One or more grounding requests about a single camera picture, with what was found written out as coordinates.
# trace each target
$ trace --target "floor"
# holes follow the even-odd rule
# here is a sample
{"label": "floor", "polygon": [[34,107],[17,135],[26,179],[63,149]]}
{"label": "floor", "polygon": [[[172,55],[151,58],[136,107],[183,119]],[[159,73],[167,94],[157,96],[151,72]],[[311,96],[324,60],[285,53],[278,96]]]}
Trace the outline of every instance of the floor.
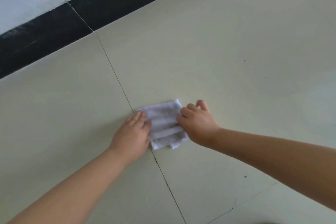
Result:
{"label": "floor", "polygon": [[[230,129],[336,148],[336,0],[157,0],[0,80],[0,223],[108,146],[139,107],[204,99]],[[148,150],[88,223],[332,223],[192,142]]]}

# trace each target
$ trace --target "folded towel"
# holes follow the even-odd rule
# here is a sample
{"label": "folded towel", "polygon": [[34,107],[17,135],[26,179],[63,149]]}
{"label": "folded towel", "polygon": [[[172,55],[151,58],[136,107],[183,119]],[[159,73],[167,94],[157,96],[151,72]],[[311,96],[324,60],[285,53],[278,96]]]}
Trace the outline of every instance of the folded towel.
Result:
{"label": "folded towel", "polygon": [[182,105],[176,99],[168,103],[145,106],[139,109],[146,112],[146,120],[152,121],[149,136],[153,150],[167,145],[175,149],[188,140],[187,133],[176,121],[176,116],[180,114],[181,108]]}

